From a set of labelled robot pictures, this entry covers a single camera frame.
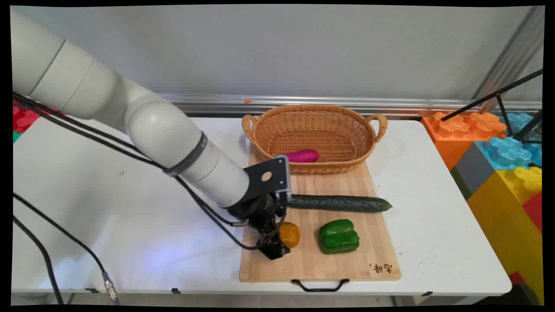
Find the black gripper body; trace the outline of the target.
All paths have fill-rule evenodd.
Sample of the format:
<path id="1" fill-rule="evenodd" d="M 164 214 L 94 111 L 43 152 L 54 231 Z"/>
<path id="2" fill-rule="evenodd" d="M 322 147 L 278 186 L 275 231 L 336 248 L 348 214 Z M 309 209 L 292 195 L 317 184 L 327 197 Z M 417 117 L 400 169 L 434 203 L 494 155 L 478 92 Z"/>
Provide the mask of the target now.
<path id="1" fill-rule="evenodd" d="M 244 203 L 234 204 L 227 211 L 240 221 L 248 221 L 248 226 L 255 229 L 261 238 L 272 234 L 279 223 L 276 219 L 286 215 L 286 207 L 281 205 L 274 194 L 264 194 Z"/>

